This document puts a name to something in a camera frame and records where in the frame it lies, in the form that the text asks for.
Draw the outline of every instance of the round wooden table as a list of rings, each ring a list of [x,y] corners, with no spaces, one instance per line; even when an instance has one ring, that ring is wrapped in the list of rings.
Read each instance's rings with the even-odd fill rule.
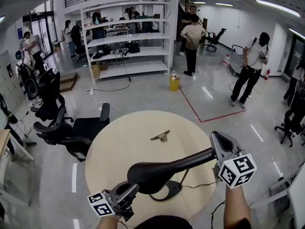
[[[152,137],[167,130],[168,141]],[[193,122],[162,111],[142,111],[125,115],[106,126],[94,139],[86,159],[86,181],[90,192],[113,189],[127,180],[128,169],[139,162],[171,162],[211,147],[210,139]],[[216,160],[190,169],[183,185],[195,187],[215,182],[212,168]],[[181,181],[184,172],[171,180]],[[166,193],[164,187],[159,193]],[[196,189],[183,187],[175,197],[164,202],[137,193],[133,200],[134,216],[127,225],[137,226],[157,215],[188,219],[195,215],[213,194],[215,184]]]

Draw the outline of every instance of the shelf board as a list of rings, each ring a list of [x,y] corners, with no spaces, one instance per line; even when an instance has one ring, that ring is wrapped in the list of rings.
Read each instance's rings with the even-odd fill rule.
[[[140,52],[137,53],[128,53],[124,58],[129,58],[129,57],[141,57],[141,56],[154,56],[154,55],[169,55],[169,52],[167,52],[163,47],[141,47]],[[121,58],[121,55],[106,55],[102,56],[97,59],[93,59],[91,57],[90,62],[95,62],[99,60],[107,60],[107,59],[119,59]]]
[[[167,71],[167,67],[162,61],[126,63],[125,66],[127,68],[127,74]],[[122,63],[121,65],[110,67],[107,70],[101,71],[100,77],[95,78],[95,80],[118,75],[126,75],[126,68]]]
[[[141,34],[128,34],[121,36],[111,36],[100,39],[95,39],[88,43],[87,47],[95,47],[116,42],[151,40],[151,39],[169,39],[170,36],[164,33],[141,33]]]
[[[134,1],[134,2],[119,2],[119,3],[112,3],[112,4],[105,4],[98,7],[91,7],[91,8],[84,8],[82,12],[94,11],[99,9],[105,9],[110,7],[118,7],[118,6],[126,6],[126,5],[137,5],[137,4],[153,4],[153,5],[167,5],[171,2],[163,2],[163,1]]]
[[[110,25],[126,24],[126,23],[135,23],[135,22],[149,22],[149,21],[168,22],[168,20],[166,20],[166,19],[148,18],[148,19],[136,19],[136,20],[111,21],[111,22],[106,22],[106,23],[102,23],[102,24],[99,24],[99,25],[87,26],[87,27],[84,27],[84,28],[85,28],[85,30],[90,30],[90,29],[95,29],[95,28],[99,28],[99,27],[102,27],[102,26],[110,26]]]

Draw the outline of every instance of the black stand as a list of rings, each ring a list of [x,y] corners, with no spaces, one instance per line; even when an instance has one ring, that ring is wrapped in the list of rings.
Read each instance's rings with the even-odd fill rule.
[[[185,171],[185,174],[184,174],[184,176],[183,176],[183,178],[182,178],[182,180],[181,180],[180,183],[177,182],[177,181],[171,181],[171,180],[169,180],[169,181],[165,184],[165,185],[168,187],[168,194],[166,195],[165,198],[157,199],[157,198],[154,198],[151,194],[150,194],[149,196],[150,196],[153,200],[158,201],[158,202],[166,201],[166,200],[169,200],[169,199],[175,197],[178,193],[181,192],[182,187],[183,187],[183,186],[182,186],[182,183],[183,183],[183,181],[185,180],[187,173],[189,173],[189,170],[190,170],[190,169],[187,169],[187,170]]]

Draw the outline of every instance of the white marker cube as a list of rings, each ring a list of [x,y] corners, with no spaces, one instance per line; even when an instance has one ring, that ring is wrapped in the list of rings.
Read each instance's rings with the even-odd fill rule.
[[[251,154],[247,154],[225,160],[218,176],[229,188],[234,188],[249,182],[256,170]]]

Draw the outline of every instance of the yellow bucket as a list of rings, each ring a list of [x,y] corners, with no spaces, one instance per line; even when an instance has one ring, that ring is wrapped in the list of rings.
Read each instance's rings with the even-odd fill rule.
[[[170,90],[175,92],[179,89],[180,78],[172,80],[172,76],[170,76]]]

